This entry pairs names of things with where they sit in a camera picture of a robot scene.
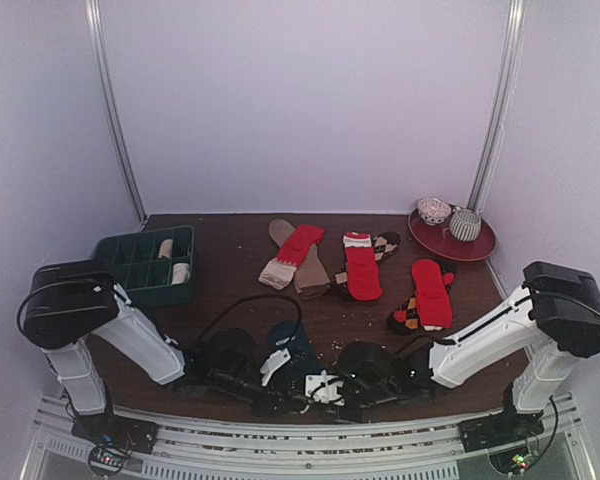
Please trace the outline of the dark teal sock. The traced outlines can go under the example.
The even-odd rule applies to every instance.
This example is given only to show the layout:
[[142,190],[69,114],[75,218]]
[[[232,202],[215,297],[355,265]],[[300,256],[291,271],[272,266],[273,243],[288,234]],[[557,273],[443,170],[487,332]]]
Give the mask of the dark teal sock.
[[289,357],[282,365],[274,360],[267,387],[282,395],[304,397],[307,377],[319,376],[323,370],[304,327],[296,327],[292,320],[280,322],[269,331],[266,341],[272,355],[286,350]]

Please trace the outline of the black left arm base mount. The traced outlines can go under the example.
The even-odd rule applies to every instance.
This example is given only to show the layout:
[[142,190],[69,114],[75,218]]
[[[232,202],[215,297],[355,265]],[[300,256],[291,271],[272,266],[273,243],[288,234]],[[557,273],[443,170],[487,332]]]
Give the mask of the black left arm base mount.
[[151,454],[157,440],[158,425],[116,414],[77,415],[71,434],[95,445]]

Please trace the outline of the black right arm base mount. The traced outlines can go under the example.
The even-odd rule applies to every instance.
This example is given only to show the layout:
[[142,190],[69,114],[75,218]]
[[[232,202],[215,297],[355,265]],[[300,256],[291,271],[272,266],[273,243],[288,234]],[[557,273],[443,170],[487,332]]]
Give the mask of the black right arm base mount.
[[522,441],[544,432],[542,414],[518,414],[504,411],[464,420],[458,424],[460,440],[466,453]]

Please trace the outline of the cream brown striped sock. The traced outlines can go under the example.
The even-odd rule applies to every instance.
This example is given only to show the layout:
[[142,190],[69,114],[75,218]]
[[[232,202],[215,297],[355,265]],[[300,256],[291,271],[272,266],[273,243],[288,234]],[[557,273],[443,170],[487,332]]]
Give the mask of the cream brown striped sock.
[[172,285],[180,285],[189,281],[191,278],[191,266],[188,263],[180,262],[172,265]]

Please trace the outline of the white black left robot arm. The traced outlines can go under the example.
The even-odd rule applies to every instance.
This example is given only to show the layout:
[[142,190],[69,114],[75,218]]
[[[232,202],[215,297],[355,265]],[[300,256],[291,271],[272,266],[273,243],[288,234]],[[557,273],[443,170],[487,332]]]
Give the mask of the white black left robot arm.
[[303,413],[302,387],[277,387],[274,376],[291,360],[288,342],[258,364],[255,340],[242,328],[206,328],[183,347],[133,303],[103,263],[79,261],[39,268],[16,314],[19,332],[46,356],[75,414],[103,444],[117,442],[124,424],[112,413],[108,387],[96,371],[87,339],[95,335],[139,366],[156,384],[192,399],[208,390],[250,404],[255,415]]

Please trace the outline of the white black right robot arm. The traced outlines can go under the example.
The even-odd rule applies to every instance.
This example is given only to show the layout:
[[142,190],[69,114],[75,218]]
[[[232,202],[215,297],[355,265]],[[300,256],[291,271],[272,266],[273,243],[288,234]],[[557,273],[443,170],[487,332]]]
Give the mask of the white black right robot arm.
[[500,305],[462,330],[391,353],[378,344],[352,342],[334,374],[309,375],[304,395],[330,407],[345,422],[386,403],[420,405],[461,386],[479,371],[527,347],[534,356],[503,394],[493,419],[499,440],[510,442],[537,420],[555,390],[582,359],[600,353],[600,290],[588,272],[535,261],[524,281]]

